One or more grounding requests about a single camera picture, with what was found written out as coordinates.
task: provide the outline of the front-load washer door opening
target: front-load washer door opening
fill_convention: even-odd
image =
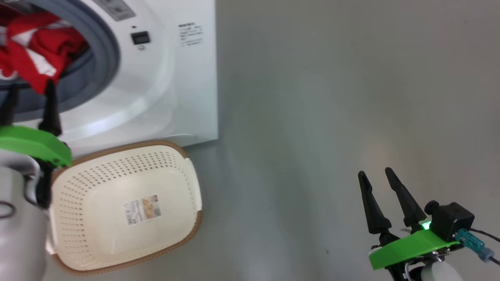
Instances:
[[[104,21],[79,0],[22,0],[12,2],[11,5],[22,13],[53,13],[69,22],[88,43],[88,48],[83,50],[61,75],[57,85],[60,113],[76,108],[99,95],[115,77],[120,58],[115,36]],[[3,103],[8,88],[13,83],[21,87],[14,121],[41,118],[45,97],[37,94],[22,79],[0,80],[0,103]]]

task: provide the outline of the washing machine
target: washing machine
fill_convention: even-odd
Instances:
[[[60,139],[75,157],[151,139],[188,146],[217,138],[214,0],[21,2],[59,16],[88,42],[57,86]],[[0,81],[0,99],[9,83]],[[22,90],[15,123],[36,128],[44,104]]]

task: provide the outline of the black rectangular latch slot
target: black rectangular latch slot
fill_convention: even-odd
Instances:
[[[132,33],[132,41],[134,45],[146,44],[151,42],[150,34],[147,31]]]

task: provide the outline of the laundry basket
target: laundry basket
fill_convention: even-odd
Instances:
[[[47,250],[72,275],[159,257],[186,244],[202,219],[193,164],[163,140],[78,159],[54,174],[52,194]]]

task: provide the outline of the gray floor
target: gray floor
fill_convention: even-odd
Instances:
[[[86,280],[389,280],[368,261],[377,237],[357,180],[365,170],[401,234],[386,166],[422,206],[456,200],[500,232],[499,8],[219,0],[220,138],[187,148],[201,228],[161,258]],[[466,280],[498,273],[468,252],[450,260]],[[76,279],[52,263],[45,278]]]

